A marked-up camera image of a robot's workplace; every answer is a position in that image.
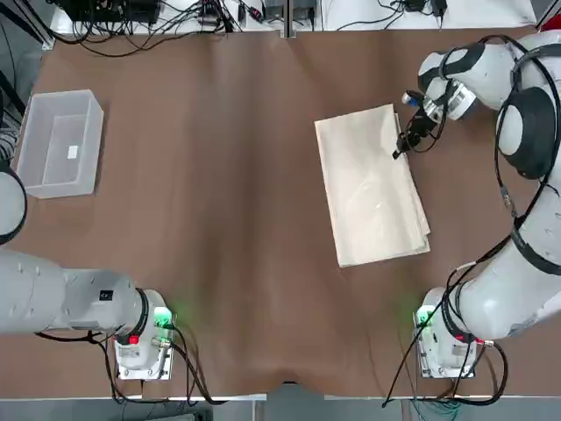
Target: brown table surface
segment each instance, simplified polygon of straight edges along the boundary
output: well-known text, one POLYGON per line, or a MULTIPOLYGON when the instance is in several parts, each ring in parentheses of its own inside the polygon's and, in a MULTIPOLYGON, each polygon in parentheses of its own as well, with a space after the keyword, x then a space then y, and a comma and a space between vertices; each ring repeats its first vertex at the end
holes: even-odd
MULTIPOLYGON (((508 232, 493 172, 494 113, 481 108, 450 122, 431 153, 410 155, 431 252, 355 268, 337 266, 313 122, 385 103, 407 121, 414 110, 399 104, 401 93, 416 88, 423 58, 490 32, 498 31, 301 33, 290 41, 243 33, 175 40, 126 59, 57 43, 35 91, 92 89, 101 103, 96 193, 30 197, 11 247, 64 267, 111 268, 157 289, 194 329, 215 396, 282 381, 384 396, 424 294, 508 232)), ((529 183, 504 171, 527 198, 529 183)), ((509 395, 561 396, 559 327, 554 319, 501 342, 509 395)), ((146 395, 184 396, 184 375, 176 359, 174 379, 147 383, 146 395)), ((2 337, 0 378, 1 397, 110 392, 97 347, 31 335, 2 337)), ((447 384, 421 382, 417 393, 447 384)), ((127 390, 138 392, 138 383, 127 390)), ((491 390, 485 365, 460 388, 491 390)), ((412 394, 403 373, 395 395, 412 394)))

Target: transparent storage box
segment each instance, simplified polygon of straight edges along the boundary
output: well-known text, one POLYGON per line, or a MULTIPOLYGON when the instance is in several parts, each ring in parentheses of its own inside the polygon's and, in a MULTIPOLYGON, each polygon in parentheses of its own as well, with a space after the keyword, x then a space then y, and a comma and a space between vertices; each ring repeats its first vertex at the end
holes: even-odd
POLYGON ((103 111, 91 90, 34 95, 18 161, 27 193, 93 193, 102 125, 103 111))

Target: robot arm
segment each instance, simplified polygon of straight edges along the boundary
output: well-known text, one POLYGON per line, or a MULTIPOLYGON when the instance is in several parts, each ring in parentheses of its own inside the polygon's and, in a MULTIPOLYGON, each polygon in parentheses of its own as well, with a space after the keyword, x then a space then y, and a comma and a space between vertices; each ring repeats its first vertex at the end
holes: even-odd
MULTIPOLYGON (((546 32, 521 39, 527 49, 561 42, 561 32, 546 32)), ((425 94, 426 115, 439 121, 444 101, 448 101, 448 118, 457 120, 476 104, 504 113, 499 149, 518 172, 529 179, 543 177, 554 156, 556 107, 553 94, 535 64, 522 69, 521 89, 511 95, 512 70, 522 52, 507 45, 471 44, 446 54, 433 53, 421 65, 419 87, 425 94), (451 80, 447 97, 445 88, 451 80), (507 106, 503 104, 508 98, 507 106)), ((553 75, 561 60, 548 57, 542 63, 553 75)), ((548 184, 533 211, 519 229, 523 240, 545 262, 561 265, 561 158, 557 156, 548 184)), ((516 334, 561 310, 561 276, 536 262, 512 239, 494 257, 480 275, 455 288, 450 303, 453 311, 443 317, 442 309, 433 317, 430 336, 424 333, 421 347, 427 352, 423 375, 457 377, 465 359, 466 341, 455 327, 479 339, 501 339, 516 334), (437 342, 431 343, 432 334, 437 342)), ((420 312, 435 308, 444 289, 433 289, 425 297, 420 312)), ((466 367, 473 363, 470 355, 466 367)))
POLYGON ((109 270, 64 269, 3 248, 23 227, 27 202, 21 181, 1 161, 0 200, 0 334, 114 334, 121 378, 169 378, 172 350, 159 341, 172 337, 164 326, 173 320, 160 294, 135 289, 128 276, 109 270))

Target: white desk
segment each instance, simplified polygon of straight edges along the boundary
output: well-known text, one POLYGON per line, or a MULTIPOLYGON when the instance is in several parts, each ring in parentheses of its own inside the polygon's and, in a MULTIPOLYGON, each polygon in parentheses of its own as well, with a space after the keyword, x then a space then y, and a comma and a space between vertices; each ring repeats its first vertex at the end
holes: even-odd
MULTIPOLYGON (((382 4, 389 5, 389 0, 380 0, 382 4)), ((187 9, 195 0, 167 0, 167 2, 177 9, 187 9)), ((236 0, 224 0, 226 7, 235 18, 238 15, 238 2, 236 0)), ((261 9, 260 0, 245 0, 245 3, 261 9)), ((321 7, 316 16, 316 31, 335 31, 337 28, 355 21, 374 21, 386 18, 393 12, 380 7, 377 0, 321 0, 321 7)), ((153 28, 160 27, 165 20, 177 16, 178 12, 172 7, 164 5, 160 14, 160 21, 153 28)), ((384 21, 378 24, 352 25, 345 28, 349 31, 371 31, 383 29, 389 22, 384 21)), ((446 29, 460 28, 509 28, 526 25, 534 25, 536 16, 530 0, 448 0, 448 10, 444 15, 442 27, 446 29)), ((246 17, 245 22, 240 25, 243 31, 275 31, 282 28, 280 21, 263 25, 246 17)), ((403 16, 394 21, 390 29, 437 29, 440 26, 440 19, 436 20, 433 16, 424 16, 421 13, 405 12, 403 16)), ((59 33, 72 34, 72 22, 66 13, 57 8, 53 16, 51 28, 59 33)), ((182 24, 167 34, 186 33, 198 31, 201 26, 195 19, 182 24)), ((296 31, 311 31, 311 25, 306 22, 304 25, 295 23, 296 31)), ((146 26, 134 24, 133 31, 136 34, 148 33, 146 26)))

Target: beige cloth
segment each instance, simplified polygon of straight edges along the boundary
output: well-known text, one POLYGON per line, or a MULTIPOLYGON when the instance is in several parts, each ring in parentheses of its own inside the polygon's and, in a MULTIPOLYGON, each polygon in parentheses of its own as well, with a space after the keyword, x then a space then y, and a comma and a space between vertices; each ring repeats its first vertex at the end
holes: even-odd
POLYGON ((394 160, 394 106, 316 121, 339 266, 429 251, 407 158, 394 160))

